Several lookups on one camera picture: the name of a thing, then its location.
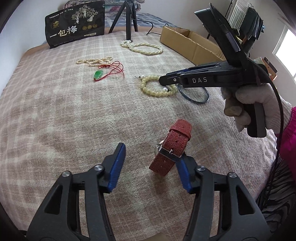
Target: open cardboard box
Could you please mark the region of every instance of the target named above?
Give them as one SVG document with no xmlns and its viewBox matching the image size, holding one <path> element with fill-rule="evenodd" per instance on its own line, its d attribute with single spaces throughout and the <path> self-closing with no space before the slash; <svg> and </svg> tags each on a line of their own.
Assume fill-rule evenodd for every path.
<svg viewBox="0 0 296 241">
<path fill-rule="evenodd" d="M 195 65 L 226 60 L 219 46 L 188 29 L 165 26 L 162 29 L 160 42 Z"/>
</svg>

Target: green pendant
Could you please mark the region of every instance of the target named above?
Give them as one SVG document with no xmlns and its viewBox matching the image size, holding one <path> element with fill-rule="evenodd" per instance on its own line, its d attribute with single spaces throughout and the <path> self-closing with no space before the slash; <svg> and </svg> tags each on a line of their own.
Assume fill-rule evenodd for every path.
<svg viewBox="0 0 296 241">
<path fill-rule="evenodd" d="M 94 80 L 98 80 L 102 75 L 103 75 L 102 70 L 96 71 L 95 74 L 94 74 Z"/>
</svg>

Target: screw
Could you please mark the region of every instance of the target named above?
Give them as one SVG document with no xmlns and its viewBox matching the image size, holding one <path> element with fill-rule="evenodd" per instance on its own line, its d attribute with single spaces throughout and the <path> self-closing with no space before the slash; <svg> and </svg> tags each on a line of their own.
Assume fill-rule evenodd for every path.
<svg viewBox="0 0 296 241">
<path fill-rule="evenodd" d="M 68 176 L 70 176 L 70 172 L 69 171 L 64 171 L 63 173 L 62 173 L 62 176 L 63 177 L 68 177 Z"/>
<path fill-rule="evenodd" d="M 196 168 L 196 170 L 198 170 L 198 171 L 200 171 L 200 172 L 203 172 L 203 171 L 206 170 L 206 168 L 205 168 L 204 166 L 198 166 L 198 167 Z"/>
<path fill-rule="evenodd" d="M 104 167 L 103 167 L 102 165 L 96 165 L 96 166 L 94 166 L 94 169 L 95 169 L 96 171 L 101 171 L 101 170 L 104 169 Z"/>
<path fill-rule="evenodd" d="M 235 172 L 230 172 L 230 173 L 228 173 L 228 176 L 231 178 L 236 178 L 237 174 Z"/>
</svg>

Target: tripod leg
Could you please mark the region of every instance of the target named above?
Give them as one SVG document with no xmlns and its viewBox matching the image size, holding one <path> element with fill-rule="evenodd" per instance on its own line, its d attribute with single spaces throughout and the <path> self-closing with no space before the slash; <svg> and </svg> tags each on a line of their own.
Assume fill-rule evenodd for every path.
<svg viewBox="0 0 296 241">
<path fill-rule="evenodd" d="M 117 21 L 118 21 L 120 15 L 122 14 L 123 10 L 125 9 L 125 7 L 126 7 L 126 2 L 124 2 L 124 3 L 121 5 L 121 7 L 120 7 L 120 9 L 119 9 L 119 11 L 118 11 L 118 13 L 117 13 L 117 15 L 116 15 L 116 17 L 115 17 L 113 23 L 112 23 L 112 26 L 111 26 L 111 28 L 110 28 L 110 30 L 109 30 L 109 33 L 112 33 L 112 31 L 113 31 L 115 25 L 117 24 Z"/>
<path fill-rule="evenodd" d="M 132 17 L 133 17 L 133 26 L 135 28 L 135 32 L 138 32 L 138 23 L 137 23 L 137 15 L 136 15 L 135 4 L 133 4 L 133 8 L 132 8 Z"/>
<path fill-rule="evenodd" d="M 131 40 L 132 7 L 132 4 L 128 4 L 128 6 L 126 6 L 126 40 Z"/>
</svg>

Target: tripod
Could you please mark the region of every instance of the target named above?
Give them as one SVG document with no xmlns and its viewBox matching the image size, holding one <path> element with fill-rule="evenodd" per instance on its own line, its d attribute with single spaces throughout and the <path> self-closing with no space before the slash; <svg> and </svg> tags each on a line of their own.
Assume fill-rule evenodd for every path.
<svg viewBox="0 0 296 241">
<path fill-rule="evenodd" d="M 137 17 L 136 17 L 136 7 L 133 0 L 125 0 L 122 4 L 121 8 L 119 9 L 112 26 L 110 28 L 109 33 L 112 33 L 120 15 L 122 14 L 123 10 L 126 8 L 126 40 L 131 40 L 131 20 L 133 19 L 133 26 L 135 28 L 135 32 L 138 32 L 138 24 L 137 24 Z"/>
</svg>

